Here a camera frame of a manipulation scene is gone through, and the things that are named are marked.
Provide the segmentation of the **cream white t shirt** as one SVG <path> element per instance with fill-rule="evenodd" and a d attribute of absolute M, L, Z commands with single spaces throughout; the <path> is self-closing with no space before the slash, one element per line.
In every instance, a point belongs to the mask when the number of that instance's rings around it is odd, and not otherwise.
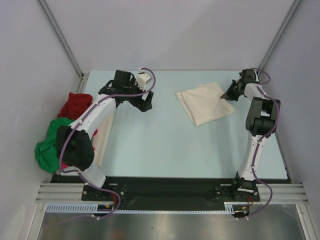
<path fill-rule="evenodd" d="M 196 88 L 176 93 L 176 98 L 192 123 L 198 127 L 222 119 L 235 112 L 225 99 L 223 90 L 216 83 L 199 84 Z"/>

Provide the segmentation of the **dark red t shirt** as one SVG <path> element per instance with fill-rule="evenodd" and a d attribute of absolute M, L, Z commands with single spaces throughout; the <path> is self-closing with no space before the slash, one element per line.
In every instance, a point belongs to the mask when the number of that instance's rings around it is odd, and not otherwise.
<path fill-rule="evenodd" d="M 68 95 L 68 100 L 60 110 L 57 117 L 59 124 L 55 127 L 57 131 L 60 126 L 68 126 L 77 120 L 93 103 L 93 97 L 85 93 L 72 93 Z"/>

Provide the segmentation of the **green t shirt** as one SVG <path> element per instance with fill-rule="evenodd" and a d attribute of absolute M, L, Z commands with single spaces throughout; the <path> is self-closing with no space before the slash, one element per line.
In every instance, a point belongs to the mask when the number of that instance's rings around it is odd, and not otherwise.
<path fill-rule="evenodd" d="M 57 130 L 59 127 L 67 127 L 74 120 L 67 117 L 58 117 L 52 120 L 46 131 L 46 138 L 35 146 L 34 156 L 39 167 L 47 173 L 54 173 L 59 168 L 57 158 Z"/>

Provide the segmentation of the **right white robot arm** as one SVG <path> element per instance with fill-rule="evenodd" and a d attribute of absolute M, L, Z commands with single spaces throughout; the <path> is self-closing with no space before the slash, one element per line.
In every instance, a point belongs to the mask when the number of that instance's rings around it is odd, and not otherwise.
<path fill-rule="evenodd" d="M 261 154 L 279 122 L 281 101 L 267 95 L 262 85 L 257 68 L 244 69 L 239 73 L 239 79 L 233 80 L 220 97 L 227 101 L 238 101 L 241 96 L 245 96 L 250 101 L 245 121 L 245 129 L 248 131 L 247 146 L 243 162 L 230 188 L 231 196 L 237 201 L 242 201 L 248 194 L 256 191 Z"/>

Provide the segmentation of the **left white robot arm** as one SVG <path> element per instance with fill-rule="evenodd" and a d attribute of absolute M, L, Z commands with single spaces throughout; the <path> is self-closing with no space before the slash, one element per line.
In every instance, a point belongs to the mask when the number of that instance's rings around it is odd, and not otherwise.
<path fill-rule="evenodd" d="M 156 76 L 147 67 L 139 69 L 137 75 L 116 70 L 114 78 L 103 86 L 92 105 L 70 125 L 61 125 L 56 132 L 56 154 L 59 164 L 72 167 L 87 184 L 94 186 L 93 194 L 100 200 L 110 196 L 111 188 L 105 184 L 106 176 L 94 163 L 95 151 L 92 137 L 98 127 L 116 108 L 128 102 L 141 112 L 152 109 Z"/>

